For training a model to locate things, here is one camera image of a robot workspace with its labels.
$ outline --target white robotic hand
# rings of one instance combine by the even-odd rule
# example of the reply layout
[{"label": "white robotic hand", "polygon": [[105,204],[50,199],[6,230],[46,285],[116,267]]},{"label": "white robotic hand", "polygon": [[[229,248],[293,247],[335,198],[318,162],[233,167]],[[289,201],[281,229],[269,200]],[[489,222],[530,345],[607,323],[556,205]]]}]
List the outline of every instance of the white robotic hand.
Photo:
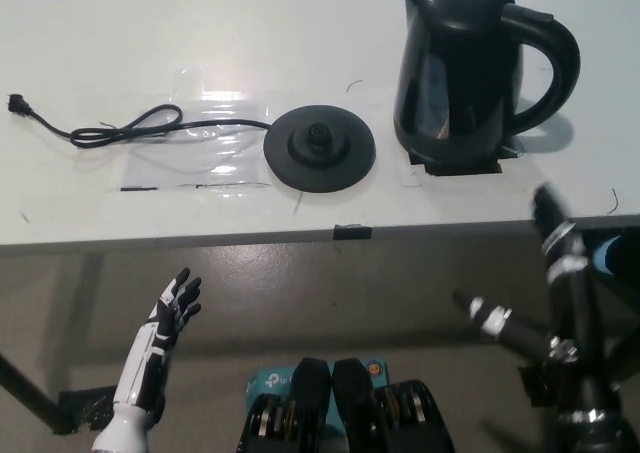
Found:
[{"label": "white robotic hand", "polygon": [[113,398],[114,416],[93,443],[94,453],[146,453],[147,432],[164,411],[164,387],[178,334],[200,311],[200,278],[185,286],[189,268],[164,290],[138,330]]}]

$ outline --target robot finger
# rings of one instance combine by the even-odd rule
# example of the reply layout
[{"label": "robot finger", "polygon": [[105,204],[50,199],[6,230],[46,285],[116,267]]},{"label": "robot finger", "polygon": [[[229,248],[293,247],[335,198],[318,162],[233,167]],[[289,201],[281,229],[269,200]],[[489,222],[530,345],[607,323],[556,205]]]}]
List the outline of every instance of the robot finger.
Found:
[{"label": "robot finger", "polygon": [[200,296],[200,284],[202,280],[200,277],[195,278],[191,283],[189,283],[186,287],[180,288],[178,292],[178,296],[176,297],[178,301],[178,307],[180,309],[180,313],[184,313],[187,307],[196,301],[198,296]]},{"label": "robot finger", "polygon": [[202,309],[202,305],[200,303],[195,303],[187,308],[182,318],[178,321],[178,331],[182,331],[185,325],[189,322],[192,316],[198,313]]},{"label": "robot finger", "polygon": [[180,294],[180,290],[184,289],[182,285],[184,285],[184,283],[187,281],[187,278],[189,278],[190,274],[191,270],[189,270],[189,268],[184,268],[180,273],[178,273],[178,276],[171,280],[171,283],[167,285],[165,290],[162,292],[162,295],[160,296],[160,300],[165,305],[170,305],[173,300],[176,299],[176,297]]}]

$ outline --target black power cord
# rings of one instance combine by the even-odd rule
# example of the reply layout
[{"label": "black power cord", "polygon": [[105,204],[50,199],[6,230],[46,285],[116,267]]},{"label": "black power cord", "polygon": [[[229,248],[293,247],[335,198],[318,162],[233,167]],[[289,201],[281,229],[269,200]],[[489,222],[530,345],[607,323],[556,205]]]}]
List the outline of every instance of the black power cord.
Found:
[{"label": "black power cord", "polygon": [[[29,103],[25,101],[22,95],[15,93],[9,95],[9,111],[11,113],[33,118],[46,129],[69,140],[72,145],[77,146],[78,148],[99,148],[118,141],[127,141],[134,138],[166,134],[171,131],[200,128],[203,126],[246,125],[253,126],[255,128],[262,128],[264,130],[268,130],[271,126],[268,123],[262,123],[260,121],[233,118],[181,123],[183,117],[182,110],[176,105],[166,104],[151,108],[149,111],[140,115],[138,118],[122,128],[78,128],[77,130],[73,130],[71,133],[67,133],[66,131],[62,131],[51,125],[48,121],[33,111],[33,108],[29,106]],[[162,111],[172,111],[176,113],[176,117],[164,125],[138,126],[150,116]]]}]

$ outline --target kettle handle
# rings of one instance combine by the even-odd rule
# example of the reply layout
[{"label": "kettle handle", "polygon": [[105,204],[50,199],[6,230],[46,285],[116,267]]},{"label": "kettle handle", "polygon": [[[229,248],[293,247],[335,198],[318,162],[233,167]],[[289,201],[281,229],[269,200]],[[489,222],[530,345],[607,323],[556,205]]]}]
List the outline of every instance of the kettle handle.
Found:
[{"label": "kettle handle", "polygon": [[553,67],[553,80],[544,96],[505,125],[507,135],[517,135],[548,119],[567,101],[580,75],[580,49],[571,32],[553,15],[508,3],[502,9],[501,22],[515,41],[540,50]]}]

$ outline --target black electric kettle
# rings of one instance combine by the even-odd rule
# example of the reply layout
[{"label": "black electric kettle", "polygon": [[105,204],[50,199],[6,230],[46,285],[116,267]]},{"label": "black electric kettle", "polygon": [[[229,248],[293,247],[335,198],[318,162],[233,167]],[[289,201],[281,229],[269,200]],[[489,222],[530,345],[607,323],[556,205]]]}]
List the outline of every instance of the black electric kettle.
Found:
[{"label": "black electric kettle", "polygon": [[[573,35],[552,15],[514,0],[405,0],[408,37],[394,111],[396,135],[427,171],[474,169],[498,159],[505,139],[542,123],[580,73]],[[522,44],[553,67],[548,91],[515,113]]]}]

